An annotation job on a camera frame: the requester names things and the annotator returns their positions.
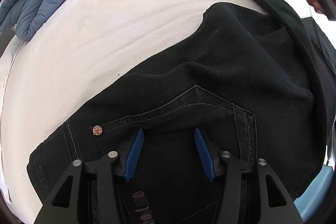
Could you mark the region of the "blue rolled duvet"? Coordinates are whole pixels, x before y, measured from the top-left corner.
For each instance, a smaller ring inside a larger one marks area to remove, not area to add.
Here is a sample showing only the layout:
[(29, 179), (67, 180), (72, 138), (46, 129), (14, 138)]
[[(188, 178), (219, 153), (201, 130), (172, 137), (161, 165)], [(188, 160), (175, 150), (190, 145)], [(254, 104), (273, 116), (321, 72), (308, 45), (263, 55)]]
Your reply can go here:
[(15, 27), (15, 34), (29, 42), (65, 0), (3, 0), (1, 34)]

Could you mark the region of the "light blue container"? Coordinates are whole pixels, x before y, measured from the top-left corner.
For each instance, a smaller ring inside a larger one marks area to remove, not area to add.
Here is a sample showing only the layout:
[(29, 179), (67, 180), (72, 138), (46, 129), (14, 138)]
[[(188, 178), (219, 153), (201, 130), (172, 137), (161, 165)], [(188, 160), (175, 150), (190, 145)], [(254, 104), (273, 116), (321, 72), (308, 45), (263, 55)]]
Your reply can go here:
[(308, 186), (301, 197), (294, 200), (294, 205), (304, 223), (312, 218), (321, 206), (332, 182), (334, 170), (332, 166), (323, 165), (319, 174)]

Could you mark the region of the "black denim pants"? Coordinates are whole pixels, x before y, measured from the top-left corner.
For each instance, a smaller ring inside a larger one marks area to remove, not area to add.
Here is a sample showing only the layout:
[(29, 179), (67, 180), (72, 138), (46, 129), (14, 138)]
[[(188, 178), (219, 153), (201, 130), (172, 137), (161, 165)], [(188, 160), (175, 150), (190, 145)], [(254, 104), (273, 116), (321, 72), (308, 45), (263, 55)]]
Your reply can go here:
[(240, 161), (238, 223), (258, 223), (264, 159), (291, 199), (322, 169), (335, 127), (335, 48), (312, 18), (283, 0), (252, 0), (264, 12), (219, 2), (188, 38), (153, 55), (87, 101), (30, 155), (27, 173), (47, 202), (75, 160), (82, 165), (117, 152), (143, 129), (144, 143), (129, 182), (115, 174), (98, 192), (85, 178), (78, 223), (219, 223), (227, 165), (206, 178), (195, 145), (200, 129)]

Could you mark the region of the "white bed sheet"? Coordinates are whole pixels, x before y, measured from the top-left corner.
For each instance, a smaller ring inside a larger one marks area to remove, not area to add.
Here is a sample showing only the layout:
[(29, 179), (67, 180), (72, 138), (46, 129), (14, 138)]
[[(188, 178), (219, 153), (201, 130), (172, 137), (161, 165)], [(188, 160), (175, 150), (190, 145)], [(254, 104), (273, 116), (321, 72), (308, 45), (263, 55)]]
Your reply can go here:
[(1, 146), (10, 209), (21, 221), (32, 223), (41, 208), (30, 153), (132, 67), (191, 35), (216, 2), (257, 9), (250, 0), (66, 0), (31, 41), (13, 38)]

